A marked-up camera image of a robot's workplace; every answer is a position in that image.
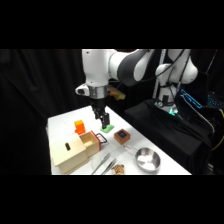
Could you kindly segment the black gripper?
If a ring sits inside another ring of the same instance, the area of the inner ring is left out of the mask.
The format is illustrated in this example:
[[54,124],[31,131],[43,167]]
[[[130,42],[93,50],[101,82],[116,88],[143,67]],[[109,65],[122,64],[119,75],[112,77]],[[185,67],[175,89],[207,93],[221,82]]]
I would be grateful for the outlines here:
[[105,129],[106,126],[110,124],[109,114],[105,112],[104,108],[97,107],[93,107],[93,112],[95,114],[95,118],[102,121],[102,129]]

